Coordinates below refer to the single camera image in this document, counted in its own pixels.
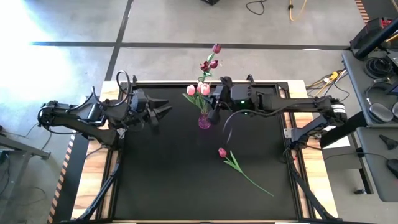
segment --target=floor tile line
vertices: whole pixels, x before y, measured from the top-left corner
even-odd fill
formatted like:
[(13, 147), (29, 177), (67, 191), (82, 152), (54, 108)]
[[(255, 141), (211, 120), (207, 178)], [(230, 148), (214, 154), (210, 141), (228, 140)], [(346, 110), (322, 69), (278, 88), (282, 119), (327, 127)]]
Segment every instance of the floor tile line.
[(124, 32), (126, 31), (127, 22), (129, 20), (130, 11), (131, 11), (133, 1), (134, 0), (127, 1), (126, 9), (124, 10), (124, 14), (123, 14), (122, 23), (120, 24), (118, 37), (116, 38), (116, 44), (113, 48), (111, 59), (109, 60), (108, 69), (107, 69), (106, 75), (105, 75), (105, 81), (109, 81), (112, 79), (113, 70), (116, 65), (116, 60), (118, 59), (121, 42), (123, 41)]
[(115, 42), (34, 41), (29, 45), (49, 47), (114, 47)]
[[(270, 49), (270, 50), (349, 50), (349, 45), (291, 45), (291, 44), (223, 44), (224, 49)], [(171, 49), (208, 49), (213, 44), (207, 43), (121, 43), (121, 47), (134, 48), (171, 48)]]

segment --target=wooden table edge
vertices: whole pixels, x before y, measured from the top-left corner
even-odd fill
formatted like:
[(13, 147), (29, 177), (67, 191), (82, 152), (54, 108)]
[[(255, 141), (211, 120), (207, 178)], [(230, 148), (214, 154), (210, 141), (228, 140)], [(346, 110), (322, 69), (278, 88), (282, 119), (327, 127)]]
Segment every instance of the wooden table edge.
[[(138, 82), (140, 83), (195, 83), (196, 81), (193, 80), (156, 80), (156, 81), (141, 81)], [(220, 81), (218, 80), (209, 80), (210, 83), (219, 83)], [(246, 80), (238, 80), (234, 81), (235, 83), (244, 83), (248, 82)], [(277, 83), (277, 82), (287, 82), (289, 86), (289, 94), (291, 98), (306, 98), (307, 92), (305, 90), (305, 84), (303, 80), (256, 80), (256, 83)], [(116, 81), (105, 81), (103, 82), (103, 87), (101, 90), (101, 100), (104, 100), (105, 98), (115, 98), (117, 97), (117, 92), (118, 92), (118, 86), (116, 84)], [(302, 127), (306, 125), (307, 123), (311, 122), (313, 119), (312, 113), (295, 113), (295, 120), (296, 120), (296, 125), (297, 127)], [(286, 122), (289, 123), (289, 117), (285, 117)], [(318, 141), (311, 139), (308, 142), (308, 145), (313, 146), (313, 147), (320, 147)], [(98, 142), (95, 144), (93, 142), (89, 143), (89, 150), (92, 151), (96, 146), (98, 146)], [(331, 191), (329, 179), (328, 179), (328, 174), (326, 171), (325, 163), (323, 161), (323, 156), (322, 152), (316, 149), (311, 149), (311, 148), (306, 148), (303, 150), (303, 158), (305, 161), (305, 168), (307, 171), (307, 177), (308, 177), (308, 182), (310, 185), (310, 188), (312, 192), (315, 194), (317, 199), (320, 201), (320, 203), (326, 208), (326, 210), (332, 214), (333, 216), (337, 217), (337, 211), (336, 211), (336, 205), (335, 201), (333, 198), (333, 194)], [(75, 205), (73, 208), (73, 213), (72, 217), (76, 218), (80, 214), (82, 214), (85, 210), (85, 206), (81, 206), (80, 203), (82, 200), (86, 199), (86, 203), (84, 204), (90, 204), (92, 200), (89, 200), (89, 198), (94, 198), (96, 195), (96, 192), (99, 191), (101, 187), (101, 183), (97, 183), (97, 189), (91, 189), (89, 191), (93, 191), (91, 194), (87, 193), (87, 187), (81, 188), (81, 185), (84, 184), (87, 180), (84, 179), (85, 176), (83, 173), (85, 173), (85, 168), (86, 170), (90, 170), (90, 166), (96, 166), (98, 167), (98, 161), (96, 162), (90, 162), (91, 160), (85, 161), (85, 165), (83, 166), (83, 172), (79, 184), (79, 189), (78, 193), (76, 195), (76, 201)], [(307, 201), (305, 198), (305, 195), (303, 194), (302, 190), (299, 190), (300, 194), (300, 201), (302, 204), (302, 209), (304, 213), (304, 217), (308, 217), (308, 209), (307, 209)], [(137, 220), (119, 220), (119, 221), (114, 221), (118, 223), (126, 223), (126, 222), (137, 222)], [(271, 222), (271, 220), (257, 220), (256, 222)]]

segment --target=metal leg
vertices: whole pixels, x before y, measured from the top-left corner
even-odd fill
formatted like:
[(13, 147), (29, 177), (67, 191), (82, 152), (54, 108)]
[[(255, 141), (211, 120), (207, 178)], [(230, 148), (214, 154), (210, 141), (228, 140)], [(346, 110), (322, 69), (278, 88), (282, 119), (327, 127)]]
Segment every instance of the metal leg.
[(334, 129), (328, 131), (321, 137), (320, 145), (321, 148), (324, 148), (342, 137), (347, 136), (349, 133), (355, 131), (358, 127), (366, 127), (365, 117), (363, 116), (362, 111), (357, 113), (356, 115), (350, 117), (347, 122), (341, 126), (335, 127)]
[(4, 136), (0, 136), (0, 146), (7, 147), (13, 150), (22, 150), (26, 152), (30, 152), (34, 156), (40, 156), (42, 159), (48, 159), (50, 157), (49, 152), (42, 151), (32, 146), (28, 146), (26, 144), (14, 141)]
[[(360, 147), (360, 148), (356, 149), (356, 152), (363, 152), (363, 150)], [(359, 157), (359, 161), (361, 162), (361, 167), (362, 167), (358, 170), (359, 170), (359, 174), (361, 174), (361, 179), (362, 179), (363, 186), (365, 188), (365, 192), (367, 194), (374, 194), (371, 179), (368, 175), (368, 171), (366, 170), (365, 163), (363, 162), (362, 157), (364, 157), (364, 154), (358, 154), (358, 157)]]

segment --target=headphones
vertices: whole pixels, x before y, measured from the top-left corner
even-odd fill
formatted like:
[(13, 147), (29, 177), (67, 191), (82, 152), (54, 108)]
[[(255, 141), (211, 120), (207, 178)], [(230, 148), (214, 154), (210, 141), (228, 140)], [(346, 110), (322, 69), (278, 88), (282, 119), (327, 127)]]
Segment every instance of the headphones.
[(370, 117), (378, 122), (378, 123), (387, 123), (392, 120), (398, 121), (398, 102), (394, 103), (392, 105), (391, 110), (387, 108), (386, 106), (382, 105), (381, 103), (371, 103), (369, 99), (369, 92), (372, 89), (382, 89), (382, 90), (387, 90), (391, 88), (391, 84), (386, 83), (386, 82), (375, 82), (373, 85), (371, 85), (365, 92), (366, 100), (370, 104), (369, 107), (369, 115)]

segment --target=table leg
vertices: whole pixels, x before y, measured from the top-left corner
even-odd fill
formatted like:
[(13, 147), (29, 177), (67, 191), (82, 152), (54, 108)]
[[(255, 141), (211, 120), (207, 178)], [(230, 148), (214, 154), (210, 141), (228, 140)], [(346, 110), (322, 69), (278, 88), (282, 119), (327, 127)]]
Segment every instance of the table leg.
[(342, 137), (347, 136), (348, 134), (354, 132), (358, 127), (366, 126), (367, 124), (365, 117), (363, 116), (362, 111), (360, 111), (356, 115), (350, 117), (345, 124), (335, 127), (324, 134), (320, 140), (321, 148), (324, 148), (341, 139)]
[(14, 141), (4, 136), (0, 136), (0, 146), (4, 146), (13, 150), (22, 150), (25, 152), (29, 152), (34, 156), (40, 156), (42, 159), (48, 159), (50, 157), (49, 152), (42, 151), (35, 147), (28, 146), (26, 144)]

